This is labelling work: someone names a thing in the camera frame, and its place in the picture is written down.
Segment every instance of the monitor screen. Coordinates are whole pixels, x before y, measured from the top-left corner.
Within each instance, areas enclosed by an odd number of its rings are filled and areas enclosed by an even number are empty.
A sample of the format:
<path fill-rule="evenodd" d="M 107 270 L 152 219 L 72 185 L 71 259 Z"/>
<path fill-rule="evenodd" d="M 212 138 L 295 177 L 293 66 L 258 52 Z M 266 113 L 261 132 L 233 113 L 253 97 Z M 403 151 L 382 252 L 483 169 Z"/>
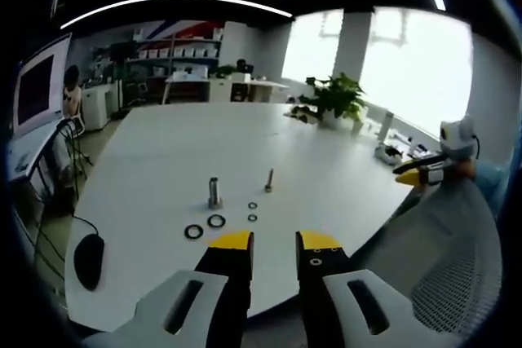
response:
<path fill-rule="evenodd" d="M 49 108 L 53 58 L 54 55 L 47 57 L 20 78 L 18 96 L 18 123 L 20 125 Z"/>

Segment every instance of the computer mouse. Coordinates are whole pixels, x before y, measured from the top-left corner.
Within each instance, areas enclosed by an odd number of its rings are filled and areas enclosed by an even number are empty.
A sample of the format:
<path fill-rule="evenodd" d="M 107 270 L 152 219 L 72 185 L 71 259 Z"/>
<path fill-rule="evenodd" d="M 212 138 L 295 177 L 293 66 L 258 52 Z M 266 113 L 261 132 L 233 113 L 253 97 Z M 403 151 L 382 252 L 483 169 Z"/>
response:
<path fill-rule="evenodd" d="M 98 234 L 84 237 L 74 250 L 74 270 L 83 287 L 94 291 L 101 275 L 105 241 Z"/>

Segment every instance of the computer monitor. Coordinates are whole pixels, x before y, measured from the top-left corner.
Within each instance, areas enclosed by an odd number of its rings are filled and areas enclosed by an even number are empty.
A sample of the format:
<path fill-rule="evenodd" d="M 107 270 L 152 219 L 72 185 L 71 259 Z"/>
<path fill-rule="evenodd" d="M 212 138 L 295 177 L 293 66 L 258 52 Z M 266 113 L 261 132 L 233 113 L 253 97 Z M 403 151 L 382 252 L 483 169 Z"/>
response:
<path fill-rule="evenodd" d="M 63 116 L 63 85 L 70 34 L 45 46 L 20 69 L 16 80 L 13 137 Z"/>

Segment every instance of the bright window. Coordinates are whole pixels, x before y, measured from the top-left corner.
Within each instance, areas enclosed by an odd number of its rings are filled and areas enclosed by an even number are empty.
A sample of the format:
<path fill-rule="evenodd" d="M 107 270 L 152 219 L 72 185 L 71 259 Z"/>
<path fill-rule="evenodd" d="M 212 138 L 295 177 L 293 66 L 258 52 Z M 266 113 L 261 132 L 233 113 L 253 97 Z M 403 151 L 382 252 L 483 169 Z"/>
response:
<path fill-rule="evenodd" d="M 438 136 L 462 118 L 472 75 L 469 24 L 426 11 L 379 7 L 361 74 L 367 99 Z"/>
<path fill-rule="evenodd" d="M 343 10 L 317 12 L 296 18 L 290 30 L 283 78 L 304 83 L 307 77 L 326 79 L 334 70 Z"/>

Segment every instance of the black rubber o-ring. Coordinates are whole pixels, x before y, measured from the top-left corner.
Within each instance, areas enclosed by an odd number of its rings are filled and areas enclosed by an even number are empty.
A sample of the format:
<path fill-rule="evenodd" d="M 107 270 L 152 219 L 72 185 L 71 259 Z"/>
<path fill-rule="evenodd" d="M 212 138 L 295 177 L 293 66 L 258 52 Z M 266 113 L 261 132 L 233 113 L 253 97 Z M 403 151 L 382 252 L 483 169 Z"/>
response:
<path fill-rule="evenodd" d="M 219 219 L 219 224 L 213 224 L 212 221 L 215 219 L 215 218 L 218 218 Z M 220 227 L 223 227 L 225 225 L 225 223 L 227 222 L 227 219 L 225 219 L 223 216 L 219 215 L 219 214 L 214 214 L 212 216 L 210 216 L 207 220 L 206 220 L 206 223 L 212 227 L 212 228 L 220 228 Z"/>
<path fill-rule="evenodd" d="M 196 228 L 198 233 L 196 236 L 190 235 L 190 229 Z M 197 240 L 198 238 L 201 238 L 203 236 L 203 227 L 201 227 L 199 224 L 191 224 L 185 227 L 185 238 L 188 238 L 190 240 Z"/>

